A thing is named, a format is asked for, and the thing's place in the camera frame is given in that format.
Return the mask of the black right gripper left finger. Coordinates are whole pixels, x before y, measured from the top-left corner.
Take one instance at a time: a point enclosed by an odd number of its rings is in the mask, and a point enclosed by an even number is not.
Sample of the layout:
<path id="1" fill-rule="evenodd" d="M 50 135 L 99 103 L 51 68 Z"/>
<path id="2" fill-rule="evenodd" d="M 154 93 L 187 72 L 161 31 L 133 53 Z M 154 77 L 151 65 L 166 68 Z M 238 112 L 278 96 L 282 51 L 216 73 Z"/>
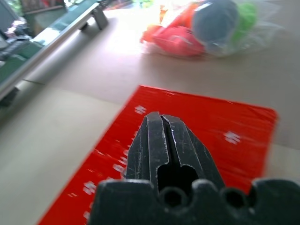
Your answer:
<path id="1" fill-rule="evenodd" d="M 146 115 L 129 148 L 126 179 L 148 180 L 158 187 L 158 169 L 169 163 L 163 120 L 158 112 Z"/>

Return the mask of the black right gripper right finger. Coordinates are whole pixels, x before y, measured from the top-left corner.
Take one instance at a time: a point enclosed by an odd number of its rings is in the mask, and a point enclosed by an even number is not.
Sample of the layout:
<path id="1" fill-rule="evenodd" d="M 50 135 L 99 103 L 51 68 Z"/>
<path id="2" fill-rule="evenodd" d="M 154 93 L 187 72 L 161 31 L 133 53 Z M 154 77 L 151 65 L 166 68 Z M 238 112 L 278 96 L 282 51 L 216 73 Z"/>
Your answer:
<path id="1" fill-rule="evenodd" d="M 171 165 L 175 169 L 175 181 L 184 190 L 191 190 L 192 183 L 199 179 L 212 182 L 220 190 L 225 183 L 206 146 L 178 117 L 161 116 L 166 135 L 171 142 Z"/>

